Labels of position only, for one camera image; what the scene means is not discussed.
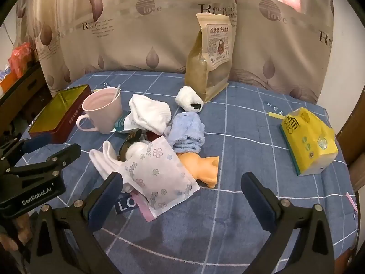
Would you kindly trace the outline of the person's left hand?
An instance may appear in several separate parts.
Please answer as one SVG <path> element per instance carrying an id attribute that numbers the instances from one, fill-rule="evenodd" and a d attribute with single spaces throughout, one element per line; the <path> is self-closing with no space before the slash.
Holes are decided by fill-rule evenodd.
<path id="1" fill-rule="evenodd" d="M 18 250 L 18 243 L 26 245 L 33 237 L 28 213 L 16 219 L 1 218 L 1 245 L 4 250 L 11 252 Z"/>

